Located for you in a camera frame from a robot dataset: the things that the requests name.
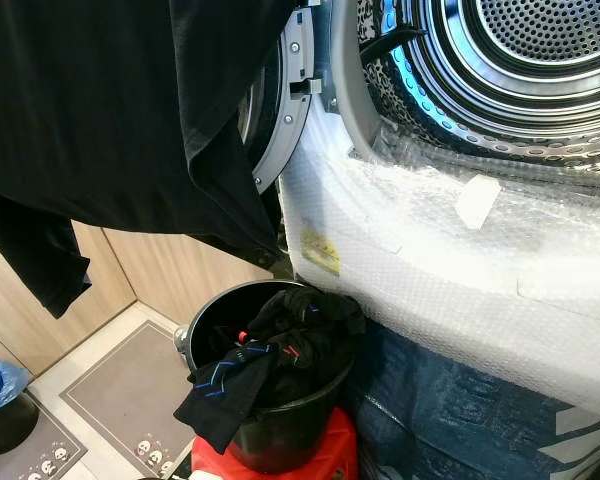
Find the red plastic stool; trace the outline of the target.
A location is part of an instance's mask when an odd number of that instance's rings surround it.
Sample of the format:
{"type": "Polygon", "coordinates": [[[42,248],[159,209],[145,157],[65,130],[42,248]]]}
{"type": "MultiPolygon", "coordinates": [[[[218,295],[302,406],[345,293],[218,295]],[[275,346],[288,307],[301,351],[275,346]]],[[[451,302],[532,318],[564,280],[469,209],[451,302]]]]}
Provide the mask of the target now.
{"type": "Polygon", "coordinates": [[[282,474],[264,474],[256,471],[239,456],[239,447],[231,443],[226,452],[219,454],[208,442],[196,436],[192,443],[190,480],[204,480],[203,474],[219,480],[359,480],[358,435],[350,416],[342,407],[333,410],[326,430],[314,456],[282,474]]]}

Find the black plastic bucket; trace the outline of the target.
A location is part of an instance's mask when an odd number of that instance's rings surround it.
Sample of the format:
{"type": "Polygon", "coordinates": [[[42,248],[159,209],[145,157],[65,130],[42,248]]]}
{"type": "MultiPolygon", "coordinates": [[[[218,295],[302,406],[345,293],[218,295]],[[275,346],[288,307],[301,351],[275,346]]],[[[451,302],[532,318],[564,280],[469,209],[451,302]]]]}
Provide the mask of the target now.
{"type": "MultiPolygon", "coordinates": [[[[282,280],[249,282],[228,289],[201,308],[178,343],[189,366],[190,390],[190,376],[199,367],[213,364],[231,349],[248,343],[251,339],[246,326],[260,308],[273,294],[292,287],[310,285],[282,280]]],[[[351,364],[326,383],[277,372],[273,364],[244,424],[233,435],[231,443],[239,447],[239,456],[245,454],[246,463],[264,474],[282,474],[304,465],[314,456],[327,428],[338,389],[352,370],[356,352],[351,364]]]]}

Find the black garment with blue chevrons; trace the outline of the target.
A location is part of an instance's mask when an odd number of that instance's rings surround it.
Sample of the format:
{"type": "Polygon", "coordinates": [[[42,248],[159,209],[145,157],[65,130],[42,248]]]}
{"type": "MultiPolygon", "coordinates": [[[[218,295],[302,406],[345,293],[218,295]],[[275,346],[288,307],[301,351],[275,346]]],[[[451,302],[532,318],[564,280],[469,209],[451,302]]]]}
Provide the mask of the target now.
{"type": "Polygon", "coordinates": [[[223,358],[199,367],[192,388],[173,412],[218,454],[226,452],[273,369],[280,347],[249,340],[223,358]]]}

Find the grey skull print floor mat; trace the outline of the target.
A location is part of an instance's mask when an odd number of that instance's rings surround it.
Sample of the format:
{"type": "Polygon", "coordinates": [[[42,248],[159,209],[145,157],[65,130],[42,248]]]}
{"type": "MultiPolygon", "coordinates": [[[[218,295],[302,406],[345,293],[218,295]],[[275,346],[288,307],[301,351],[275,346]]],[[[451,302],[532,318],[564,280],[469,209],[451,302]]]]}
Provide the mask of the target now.
{"type": "Polygon", "coordinates": [[[88,448],[26,393],[38,412],[38,421],[24,442],[0,454],[0,480],[61,480],[88,453],[88,448]]]}
{"type": "Polygon", "coordinates": [[[173,411],[189,374],[171,332],[137,326],[59,397],[144,477],[172,474],[194,434],[173,411]]]}

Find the plain black crumpled garment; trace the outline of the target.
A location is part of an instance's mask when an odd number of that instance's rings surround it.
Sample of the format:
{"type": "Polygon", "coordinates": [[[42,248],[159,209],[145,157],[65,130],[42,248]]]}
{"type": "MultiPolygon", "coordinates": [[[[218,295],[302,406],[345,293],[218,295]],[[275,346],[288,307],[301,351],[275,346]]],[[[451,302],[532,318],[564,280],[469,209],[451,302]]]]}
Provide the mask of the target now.
{"type": "Polygon", "coordinates": [[[246,326],[251,340],[277,349],[274,370],[326,383],[352,362],[367,315],[345,294],[292,287],[273,294],[246,326]]]}

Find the yellow sticker label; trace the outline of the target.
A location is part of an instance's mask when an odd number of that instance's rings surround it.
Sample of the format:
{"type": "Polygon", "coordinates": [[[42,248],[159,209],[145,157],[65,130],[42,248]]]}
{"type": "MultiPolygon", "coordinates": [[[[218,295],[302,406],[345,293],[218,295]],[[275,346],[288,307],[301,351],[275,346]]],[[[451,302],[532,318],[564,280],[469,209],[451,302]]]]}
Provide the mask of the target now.
{"type": "Polygon", "coordinates": [[[300,234],[301,256],[306,261],[317,265],[319,269],[327,271],[329,275],[338,276],[341,273],[341,257],[335,244],[318,232],[318,230],[305,229],[300,234]]]}

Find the grey round washer door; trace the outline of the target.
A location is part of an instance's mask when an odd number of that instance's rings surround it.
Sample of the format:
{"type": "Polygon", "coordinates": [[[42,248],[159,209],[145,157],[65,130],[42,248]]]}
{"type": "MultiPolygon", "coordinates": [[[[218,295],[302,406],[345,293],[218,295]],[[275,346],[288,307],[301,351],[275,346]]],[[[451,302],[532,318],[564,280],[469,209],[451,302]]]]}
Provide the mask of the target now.
{"type": "Polygon", "coordinates": [[[239,132],[249,159],[256,191],[263,193],[277,178],[299,142],[310,110],[315,79],[312,9],[297,8],[264,67],[239,105],[239,132]]]}

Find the white front-load washing machine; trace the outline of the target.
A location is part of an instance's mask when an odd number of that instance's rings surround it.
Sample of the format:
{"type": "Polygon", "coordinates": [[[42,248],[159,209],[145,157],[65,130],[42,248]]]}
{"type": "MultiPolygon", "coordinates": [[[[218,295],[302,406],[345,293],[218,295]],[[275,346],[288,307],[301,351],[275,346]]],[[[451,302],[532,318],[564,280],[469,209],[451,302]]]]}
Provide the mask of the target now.
{"type": "Polygon", "coordinates": [[[528,180],[538,186],[555,184],[584,189],[589,195],[600,196],[600,166],[566,168],[519,163],[501,157],[460,154],[450,148],[420,141],[409,129],[384,118],[370,99],[367,78],[364,76],[365,64],[360,61],[355,4],[356,0],[326,0],[315,9],[315,38],[318,42],[315,69],[322,74],[323,91],[313,106],[341,115],[347,133],[356,146],[367,145],[376,140],[379,134],[393,128],[419,145],[447,151],[452,164],[475,172],[528,180]]]}

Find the light wood cabinet panel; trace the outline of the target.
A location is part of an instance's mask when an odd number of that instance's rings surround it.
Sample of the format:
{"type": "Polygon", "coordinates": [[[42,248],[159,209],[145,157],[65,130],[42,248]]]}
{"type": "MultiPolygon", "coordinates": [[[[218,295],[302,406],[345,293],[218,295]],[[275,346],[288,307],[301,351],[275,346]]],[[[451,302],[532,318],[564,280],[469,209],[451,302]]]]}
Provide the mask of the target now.
{"type": "Polygon", "coordinates": [[[71,349],[140,302],[176,323],[189,323],[210,298],[271,273],[186,236],[73,227],[91,264],[91,287],[59,319],[0,256],[0,360],[39,375],[71,349]]]}

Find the black drum paddle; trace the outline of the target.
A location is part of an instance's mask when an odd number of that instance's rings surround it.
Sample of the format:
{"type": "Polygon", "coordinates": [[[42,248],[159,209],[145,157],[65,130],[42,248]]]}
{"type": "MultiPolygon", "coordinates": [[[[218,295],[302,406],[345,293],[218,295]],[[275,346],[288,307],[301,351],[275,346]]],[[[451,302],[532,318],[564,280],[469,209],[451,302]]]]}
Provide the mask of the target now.
{"type": "Polygon", "coordinates": [[[361,64],[368,64],[370,61],[382,58],[388,52],[404,46],[414,38],[428,35],[428,29],[423,29],[414,26],[400,26],[399,28],[391,29],[383,35],[370,38],[368,41],[360,42],[359,56],[361,64]]]}

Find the large black garment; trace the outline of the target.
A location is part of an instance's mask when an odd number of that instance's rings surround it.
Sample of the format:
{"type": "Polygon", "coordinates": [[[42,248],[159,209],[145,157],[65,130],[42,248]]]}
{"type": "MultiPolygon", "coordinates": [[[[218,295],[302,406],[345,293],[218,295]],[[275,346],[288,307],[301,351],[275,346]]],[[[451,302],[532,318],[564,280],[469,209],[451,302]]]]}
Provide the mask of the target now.
{"type": "Polygon", "coordinates": [[[0,255],[53,317],[73,223],[276,256],[240,102],[297,0],[0,0],[0,255]]]}

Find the black waste bin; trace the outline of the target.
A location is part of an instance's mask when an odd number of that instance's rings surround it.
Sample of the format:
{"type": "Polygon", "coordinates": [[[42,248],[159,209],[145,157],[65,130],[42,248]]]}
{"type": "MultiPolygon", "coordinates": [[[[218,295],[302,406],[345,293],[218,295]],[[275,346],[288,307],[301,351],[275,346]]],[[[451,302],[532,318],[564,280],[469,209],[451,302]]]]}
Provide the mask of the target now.
{"type": "Polygon", "coordinates": [[[38,425],[39,408],[29,393],[21,393],[0,407],[0,454],[12,451],[38,425]]]}

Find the white tape piece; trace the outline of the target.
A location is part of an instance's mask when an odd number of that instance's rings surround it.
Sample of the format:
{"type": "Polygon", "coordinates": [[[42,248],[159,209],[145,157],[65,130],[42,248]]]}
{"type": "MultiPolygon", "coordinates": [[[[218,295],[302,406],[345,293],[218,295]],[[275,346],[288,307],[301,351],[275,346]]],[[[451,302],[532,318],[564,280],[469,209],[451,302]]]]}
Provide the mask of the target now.
{"type": "Polygon", "coordinates": [[[488,175],[474,175],[461,188],[455,212],[466,228],[479,230],[483,227],[502,189],[500,182],[488,175]]]}

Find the blue denim print cover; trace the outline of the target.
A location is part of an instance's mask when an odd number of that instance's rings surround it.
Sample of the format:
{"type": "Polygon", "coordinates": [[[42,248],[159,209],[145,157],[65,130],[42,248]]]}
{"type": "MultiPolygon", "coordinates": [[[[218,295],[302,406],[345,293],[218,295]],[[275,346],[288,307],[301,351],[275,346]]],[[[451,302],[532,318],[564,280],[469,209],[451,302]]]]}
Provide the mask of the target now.
{"type": "Polygon", "coordinates": [[[600,480],[600,415],[370,321],[342,384],[360,480],[600,480]]]}

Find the perforated steel washer drum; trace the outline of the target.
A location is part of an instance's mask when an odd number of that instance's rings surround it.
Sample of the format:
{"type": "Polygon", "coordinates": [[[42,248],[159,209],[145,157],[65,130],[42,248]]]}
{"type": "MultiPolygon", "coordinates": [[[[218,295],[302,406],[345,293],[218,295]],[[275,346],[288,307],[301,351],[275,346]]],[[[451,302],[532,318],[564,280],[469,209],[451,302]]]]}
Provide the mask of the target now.
{"type": "Polygon", "coordinates": [[[364,65],[379,114],[428,145],[600,166],[600,0],[356,0],[358,40],[428,29],[364,65]]]}

